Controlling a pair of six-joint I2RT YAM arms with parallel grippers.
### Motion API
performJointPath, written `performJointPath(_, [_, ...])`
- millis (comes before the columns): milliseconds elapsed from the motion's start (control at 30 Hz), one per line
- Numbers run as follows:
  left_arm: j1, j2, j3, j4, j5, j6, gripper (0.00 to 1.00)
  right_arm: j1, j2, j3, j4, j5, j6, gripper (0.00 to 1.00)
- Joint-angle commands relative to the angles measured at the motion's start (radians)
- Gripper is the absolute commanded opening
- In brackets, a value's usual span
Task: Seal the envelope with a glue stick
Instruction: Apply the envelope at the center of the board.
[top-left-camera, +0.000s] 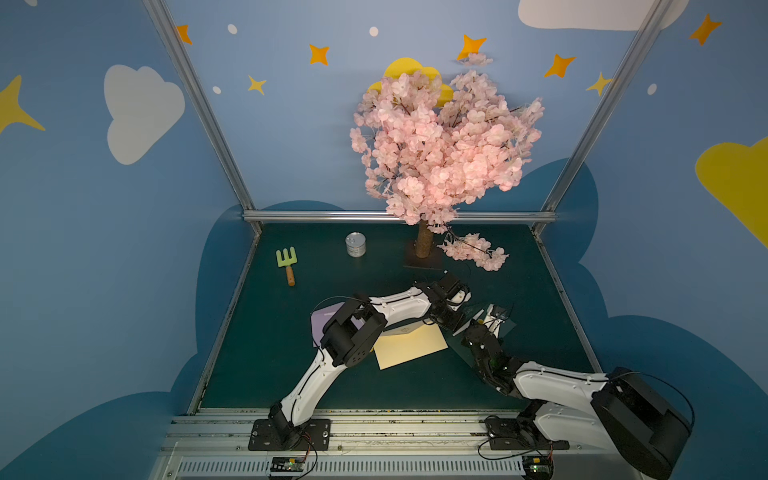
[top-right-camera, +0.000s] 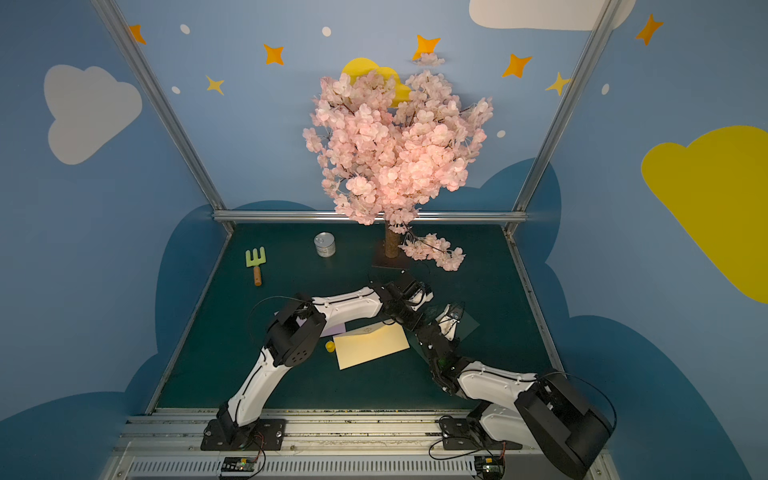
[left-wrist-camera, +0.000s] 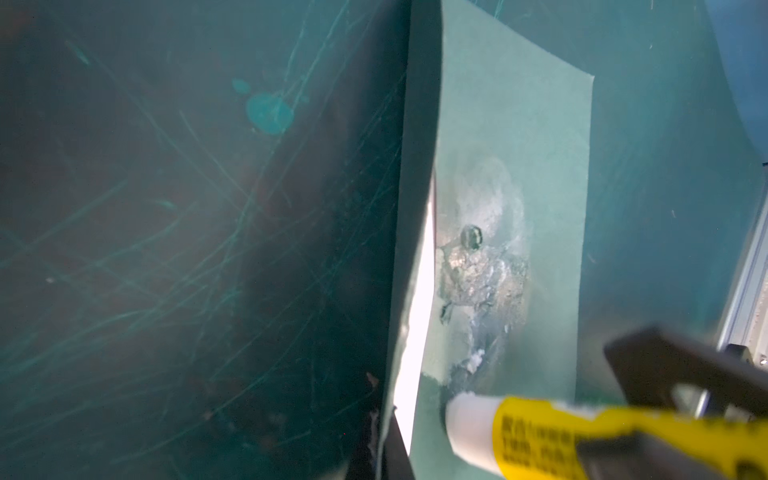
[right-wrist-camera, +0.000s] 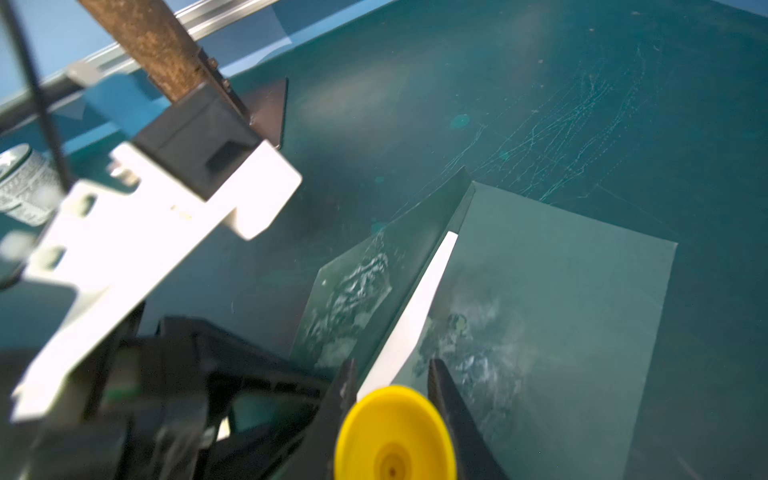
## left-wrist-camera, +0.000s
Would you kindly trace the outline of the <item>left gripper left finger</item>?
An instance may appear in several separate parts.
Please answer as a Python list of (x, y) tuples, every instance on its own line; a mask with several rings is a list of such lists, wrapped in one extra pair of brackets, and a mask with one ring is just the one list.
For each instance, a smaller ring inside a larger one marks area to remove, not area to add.
[(358, 445), (347, 466), (345, 480), (375, 480), (378, 462), (380, 412), (367, 413)]

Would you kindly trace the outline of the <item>yellow glue stick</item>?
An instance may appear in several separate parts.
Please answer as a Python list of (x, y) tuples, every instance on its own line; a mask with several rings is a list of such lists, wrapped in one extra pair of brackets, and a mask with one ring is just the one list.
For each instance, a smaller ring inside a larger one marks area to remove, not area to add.
[(693, 418), (671, 410), (578, 407), (461, 393), (445, 407), (455, 455), (504, 479), (588, 479), (576, 444), (631, 433), (657, 437), (725, 479), (767, 476), (767, 422)]

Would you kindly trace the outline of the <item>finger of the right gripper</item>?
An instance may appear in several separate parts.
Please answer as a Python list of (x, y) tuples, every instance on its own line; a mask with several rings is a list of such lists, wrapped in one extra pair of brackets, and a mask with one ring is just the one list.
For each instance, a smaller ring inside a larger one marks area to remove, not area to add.
[(730, 406), (767, 416), (767, 372), (744, 345), (717, 350), (653, 326), (609, 342), (603, 352), (631, 406), (674, 409), (675, 387), (687, 385), (709, 393), (706, 416), (723, 416)]
[(725, 479), (717, 469), (645, 433), (579, 441), (576, 453), (592, 480)]

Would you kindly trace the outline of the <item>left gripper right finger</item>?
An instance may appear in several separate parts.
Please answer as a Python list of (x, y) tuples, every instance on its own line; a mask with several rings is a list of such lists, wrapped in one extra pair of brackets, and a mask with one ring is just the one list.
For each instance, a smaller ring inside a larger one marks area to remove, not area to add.
[(392, 415), (383, 450), (384, 480), (414, 480), (413, 468), (397, 423)]

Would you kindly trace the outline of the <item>dark green envelope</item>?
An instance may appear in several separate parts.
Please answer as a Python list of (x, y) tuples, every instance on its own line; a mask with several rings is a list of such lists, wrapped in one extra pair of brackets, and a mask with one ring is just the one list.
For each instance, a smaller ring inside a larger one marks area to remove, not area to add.
[(480, 479), (468, 392), (572, 400), (594, 78), (470, 1), (411, 5), (383, 433), (419, 479)]

